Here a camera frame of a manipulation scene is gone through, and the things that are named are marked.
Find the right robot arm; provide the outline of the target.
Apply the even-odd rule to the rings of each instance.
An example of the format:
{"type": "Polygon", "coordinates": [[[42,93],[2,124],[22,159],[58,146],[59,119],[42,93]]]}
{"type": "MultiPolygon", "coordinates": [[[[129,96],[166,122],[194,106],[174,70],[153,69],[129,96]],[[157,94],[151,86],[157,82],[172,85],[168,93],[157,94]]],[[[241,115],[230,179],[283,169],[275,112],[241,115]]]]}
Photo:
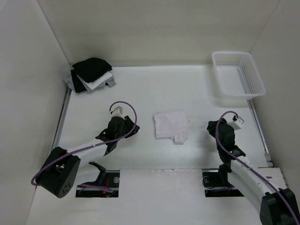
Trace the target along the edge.
{"type": "Polygon", "coordinates": [[[300,212],[293,191],[274,185],[261,175],[235,143],[234,128],[225,119],[209,121],[222,164],[217,172],[203,172],[203,185],[219,191],[234,187],[248,199],[263,225],[298,225],[300,212]]]}

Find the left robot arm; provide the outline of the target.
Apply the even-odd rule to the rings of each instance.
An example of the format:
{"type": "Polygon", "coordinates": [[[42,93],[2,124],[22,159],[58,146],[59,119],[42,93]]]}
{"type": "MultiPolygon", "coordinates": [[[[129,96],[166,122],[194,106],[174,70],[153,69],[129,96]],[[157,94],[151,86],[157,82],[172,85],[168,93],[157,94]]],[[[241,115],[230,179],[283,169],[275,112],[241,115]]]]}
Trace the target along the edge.
{"type": "MultiPolygon", "coordinates": [[[[135,135],[139,129],[136,122],[133,122],[128,116],[124,118],[114,116],[107,128],[96,136],[96,140],[101,140],[102,144],[107,146],[105,154],[108,154],[116,148],[120,139],[135,135]]],[[[81,159],[75,154],[99,146],[98,143],[74,150],[71,153],[61,147],[54,148],[33,178],[32,184],[45,188],[58,198],[63,198],[72,188],[80,165],[81,159]]]]}

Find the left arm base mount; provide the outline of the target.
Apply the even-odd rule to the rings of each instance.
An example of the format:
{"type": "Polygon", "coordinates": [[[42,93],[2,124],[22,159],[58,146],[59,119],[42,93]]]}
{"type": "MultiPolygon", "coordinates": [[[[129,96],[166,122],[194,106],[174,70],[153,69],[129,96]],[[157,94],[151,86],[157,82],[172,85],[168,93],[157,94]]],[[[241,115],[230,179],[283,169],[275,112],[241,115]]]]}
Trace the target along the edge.
{"type": "Polygon", "coordinates": [[[100,172],[97,179],[76,187],[76,198],[119,197],[120,170],[100,172]]]}

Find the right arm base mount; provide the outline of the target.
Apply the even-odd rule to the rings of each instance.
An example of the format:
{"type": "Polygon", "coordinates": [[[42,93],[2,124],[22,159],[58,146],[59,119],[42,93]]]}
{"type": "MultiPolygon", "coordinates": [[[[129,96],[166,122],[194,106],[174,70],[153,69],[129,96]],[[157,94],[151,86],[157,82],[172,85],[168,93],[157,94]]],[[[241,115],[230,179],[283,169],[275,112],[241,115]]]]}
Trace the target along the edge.
{"type": "Polygon", "coordinates": [[[202,170],[202,185],[206,197],[243,197],[244,195],[227,181],[218,170],[202,170]]]}

